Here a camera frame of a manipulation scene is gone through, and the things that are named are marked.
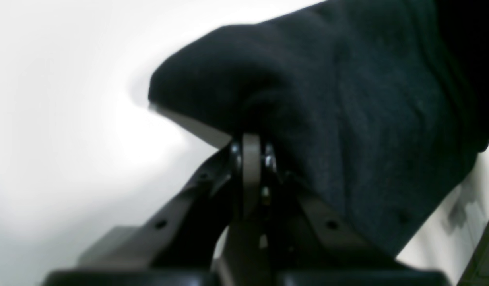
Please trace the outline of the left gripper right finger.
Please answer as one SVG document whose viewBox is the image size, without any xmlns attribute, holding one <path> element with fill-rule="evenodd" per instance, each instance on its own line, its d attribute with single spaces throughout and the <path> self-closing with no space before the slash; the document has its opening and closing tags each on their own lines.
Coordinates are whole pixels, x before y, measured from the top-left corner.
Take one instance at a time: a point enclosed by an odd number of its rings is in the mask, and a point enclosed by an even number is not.
<svg viewBox="0 0 489 286">
<path fill-rule="evenodd" d="M 263 225 L 275 271 L 395 269 L 300 179 L 277 166 L 271 143 L 252 134 L 252 217 Z"/>
</svg>

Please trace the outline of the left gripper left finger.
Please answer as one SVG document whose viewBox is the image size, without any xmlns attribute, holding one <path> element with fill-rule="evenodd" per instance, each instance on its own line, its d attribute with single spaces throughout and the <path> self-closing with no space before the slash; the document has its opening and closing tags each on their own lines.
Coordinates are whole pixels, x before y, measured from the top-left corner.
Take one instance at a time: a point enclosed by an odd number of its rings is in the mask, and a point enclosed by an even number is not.
<svg viewBox="0 0 489 286">
<path fill-rule="evenodd" d="M 83 269 L 203 268 L 221 232 L 252 214 L 252 134 L 208 158 L 183 189 L 128 239 Z"/>
</svg>

